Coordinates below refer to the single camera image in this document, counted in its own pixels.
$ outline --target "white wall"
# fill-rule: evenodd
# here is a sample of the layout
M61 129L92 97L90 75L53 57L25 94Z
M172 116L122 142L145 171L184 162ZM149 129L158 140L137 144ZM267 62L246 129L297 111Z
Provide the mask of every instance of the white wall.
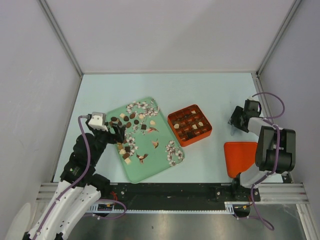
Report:
M302 2L284 38L262 72L265 91L279 95L286 112L277 120L296 131L293 177L303 182L320 223L320 1ZM274 114L281 111L271 101Z
M79 83L37 1L0 1L0 239L51 180Z
M47 0L85 73L255 71L294 0Z

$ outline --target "red tray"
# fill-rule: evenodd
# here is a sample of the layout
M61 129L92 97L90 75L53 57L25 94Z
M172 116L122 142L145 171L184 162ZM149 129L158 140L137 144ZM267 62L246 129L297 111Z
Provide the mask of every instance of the red tray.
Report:
M212 126L196 104L169 114L168 123L182 147L209 137L212 132Z

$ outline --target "floral tray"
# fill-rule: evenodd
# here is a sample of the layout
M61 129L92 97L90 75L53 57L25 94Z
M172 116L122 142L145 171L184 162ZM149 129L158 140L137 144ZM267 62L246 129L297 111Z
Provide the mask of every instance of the floral tray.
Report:
M116 150L131 183L139 183L181 163L185 154L152 97L107 113L109 124L125 125L125 141Z

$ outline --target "bird print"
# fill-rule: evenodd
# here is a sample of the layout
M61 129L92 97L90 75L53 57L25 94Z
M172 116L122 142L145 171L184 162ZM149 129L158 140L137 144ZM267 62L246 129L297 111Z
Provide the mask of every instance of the bird print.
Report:
M146 153L146 154L143 155L143 156L139 156L139 155L137 154L136 157L140 160L140 163L141 163L141 164L144 164L144 159L145 159L146 157L148 157L148 154Z
M156 132L159 132L156 128L154 128L154 127L150 127L149 129L147 129L146 130L146 132L149 134L149 133L152 133L152 132L154 132L154 131L156 131Z
M159 146L158 139L156 141L152 141L152 144L153 144L154 148L156 149Z

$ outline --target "brown chocolate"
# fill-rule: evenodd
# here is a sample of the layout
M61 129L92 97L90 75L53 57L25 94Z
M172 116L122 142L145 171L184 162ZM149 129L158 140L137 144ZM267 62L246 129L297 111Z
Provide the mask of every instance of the brown chocolate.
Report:
M125 150L127 153L129 153L130 150L131 150L131 148L130 148L129 146L125 146L125 147L124 147L124 150Z
M126 153L122 156L123 159L127 159L128 157L130 157L130 154L129 153Z

